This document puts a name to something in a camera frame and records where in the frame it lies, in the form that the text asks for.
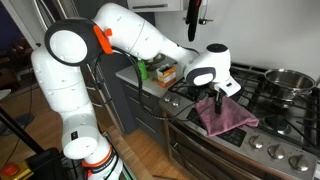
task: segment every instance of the green bottle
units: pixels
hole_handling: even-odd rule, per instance
[[[144,64],[144,61],[140,60],[138,61],[138,67],[141,73],[141,79],[145,80],[148,78],[147,70],[146,70],[146,65]]]

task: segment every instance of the white wall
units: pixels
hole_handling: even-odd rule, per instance
[[[188,27],[182,20],[186,11],[156,13],[157,28],[198,51],[210,43],[223,43],[233,62],[293,69],[318,78],[320,0],[208,1],[207,18],[214,22],[198,24],[193,42],[188,41]]]

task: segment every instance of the stove knob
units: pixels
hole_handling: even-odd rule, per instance
[[[271,157],[275,159],[282,159],[285,156],[284,150],[280,146],[280,144],[270,146],[268,148],[268,153]]]
[[[180,104],[180,99],[179,99],[179,98],[174,98],[174,99],[172,100],[172,106],[178,107],[179,104]]]
[[[298,155],[298,156],[292,156],[289,158],[289,163],[291,165],[291,167],[293,167],[296,170],[299,171],[306,171],[309,168],[309,163],[306,160],[306,158],[304,158],[304,156]]]
[[[170,102],[171,94],[168,93],[163,99],[164,99],[165,102]]]
[[[249,139],[249,144],[251,145],[251,147],[253,147],[255,149],[260,149],[260,148],[262,148],[263,141],[259,135],[258,136],[251,136]]]

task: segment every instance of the cabinet door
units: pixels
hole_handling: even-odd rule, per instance
[[[128,6],[134,12],[181,11],[183,0],[128,0]]]

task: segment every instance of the box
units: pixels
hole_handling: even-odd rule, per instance
[[[168,87],[176,81],[176,68],[165,64],[157,69],[158,84],[162,87]]]

